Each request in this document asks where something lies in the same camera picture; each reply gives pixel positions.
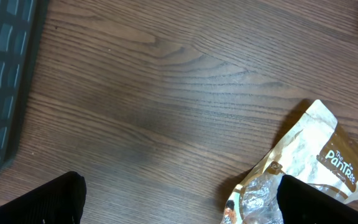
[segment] black object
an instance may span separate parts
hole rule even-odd
[[[284,224],[356,224],[358,212],[302,181],[284,175],[277,201]]]
[[[2,224],[80,224],[84,177],[68,172],[0,207]]]
[[[19,146],[48,0],[0,0],[0,170]]]

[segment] snack bag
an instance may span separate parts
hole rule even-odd
[[[237,184],[222,223],[282,224],[276,196],[285,174],[342,203],[358,199],[358,143],[319,100]]]

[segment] wood grain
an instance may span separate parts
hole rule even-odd
[[[52,0],[0,205],[75,170],[83,223],[219,223],[307,99],[358,141],[358,0]]]

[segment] brown wooden surface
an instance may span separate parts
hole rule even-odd
[[[82,223],[219,223],[304,99],[358,141],[358,0],[51,0],[0,205],[75,170]]]

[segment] brand logo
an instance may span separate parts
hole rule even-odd
[[[333,150],[330,150],[327,153],[325,159],[330,161],[332,165],[338,168],[339,169],[339,170],[337,169],[338,172],[342,172],[349,179],[352,185],[354,185],[356,179],[353,174],[352,164],[344,161],[343,157],[341,156],[341,152],[336,151],[335,153]]]

